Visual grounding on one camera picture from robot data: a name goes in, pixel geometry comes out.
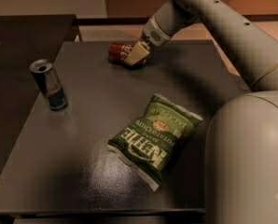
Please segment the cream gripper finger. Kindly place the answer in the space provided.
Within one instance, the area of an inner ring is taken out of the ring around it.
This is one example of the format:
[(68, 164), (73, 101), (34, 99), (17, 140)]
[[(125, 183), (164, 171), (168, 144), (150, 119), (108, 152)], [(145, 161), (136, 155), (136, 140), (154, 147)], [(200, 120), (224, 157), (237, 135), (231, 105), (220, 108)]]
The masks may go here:
[(132, 51), (128, 54), (127, 58), (124, 62), (128, 66), (133, 66), (140, 61), (142, 61), (145, 57), (147, 57), (150, 53), (150, 46), (144, 41), (138, 41), (132, 48)]

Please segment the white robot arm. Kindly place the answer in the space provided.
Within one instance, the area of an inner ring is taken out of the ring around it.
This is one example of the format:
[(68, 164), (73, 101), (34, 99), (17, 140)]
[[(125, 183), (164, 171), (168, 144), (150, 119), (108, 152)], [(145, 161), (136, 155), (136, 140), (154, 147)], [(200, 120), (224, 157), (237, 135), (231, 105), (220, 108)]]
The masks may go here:
[(126, 62), (201, 21), (250, 91), (223, 105), (206, 136), (207, 224), (278, 224), (278, 40), (221, 0), (168, 0)]

